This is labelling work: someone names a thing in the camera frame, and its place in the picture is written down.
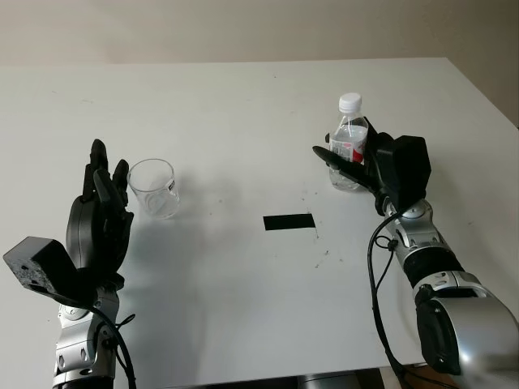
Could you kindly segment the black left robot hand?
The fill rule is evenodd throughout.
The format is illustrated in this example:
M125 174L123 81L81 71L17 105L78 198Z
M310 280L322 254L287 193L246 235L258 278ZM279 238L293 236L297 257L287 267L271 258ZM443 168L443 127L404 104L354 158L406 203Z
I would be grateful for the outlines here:
M127 254L134 218L127 210L128 173L124 159L110 173L105 144L93 141L82 194L71 206L66 251L75 268L97 282L124 284L118 270Z

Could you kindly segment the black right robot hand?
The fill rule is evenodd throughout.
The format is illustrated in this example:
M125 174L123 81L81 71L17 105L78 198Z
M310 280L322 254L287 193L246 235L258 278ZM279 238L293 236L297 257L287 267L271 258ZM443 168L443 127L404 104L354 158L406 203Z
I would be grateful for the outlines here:
M323 160L326 165L341 177L359 184L375 197L375 209L380 216L384 215L384 202L389 195L384 189L379 163L376 159L377 147L381 141L389 140L391 136L384 132L378 133L366 116L367 122L367 145L364 152L363 163L349 162L340 158L337 154L321 146L313 146L313 152Z

